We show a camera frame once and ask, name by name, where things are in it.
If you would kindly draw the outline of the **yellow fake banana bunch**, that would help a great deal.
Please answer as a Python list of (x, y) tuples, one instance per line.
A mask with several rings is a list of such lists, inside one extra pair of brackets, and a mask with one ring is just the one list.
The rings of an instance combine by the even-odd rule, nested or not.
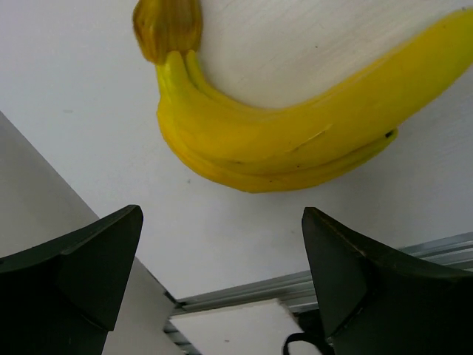
[(467, 7), (328, 91), (263, 109), (228, 97), (205, 78), (198, 1), (139, 1), (132, 22), (143, 57), (156, 68), (157, 121), (169, 148), (198, 175), (250, 193), (318, 186), (367, 162), (472, 65)]

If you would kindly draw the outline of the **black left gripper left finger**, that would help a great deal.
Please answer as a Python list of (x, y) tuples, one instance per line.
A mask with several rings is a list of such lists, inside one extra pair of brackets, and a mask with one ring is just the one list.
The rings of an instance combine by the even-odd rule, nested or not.
[(143, 225), (137, 205), (1, 259), (2, 354), (101, 354)]

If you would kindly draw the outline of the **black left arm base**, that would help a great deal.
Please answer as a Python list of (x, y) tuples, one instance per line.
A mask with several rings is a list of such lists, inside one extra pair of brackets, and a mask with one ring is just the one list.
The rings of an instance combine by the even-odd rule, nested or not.
[(296, 315), (302, 332), (289, 335), (282, 346), (282, 354), (289, 355), (289, 344), (306, 342), (313, 345), (323, 355), (335, 355), (333, 346), (327, 341), (321, 320), (320, 310), (302, 312)]

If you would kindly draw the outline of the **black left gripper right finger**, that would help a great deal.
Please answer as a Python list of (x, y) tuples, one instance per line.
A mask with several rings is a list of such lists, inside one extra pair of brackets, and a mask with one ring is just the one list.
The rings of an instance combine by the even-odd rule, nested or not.
[(472, 273), (366, 237), (307, 207), (302, 232), (337, 354), (470, 354)]

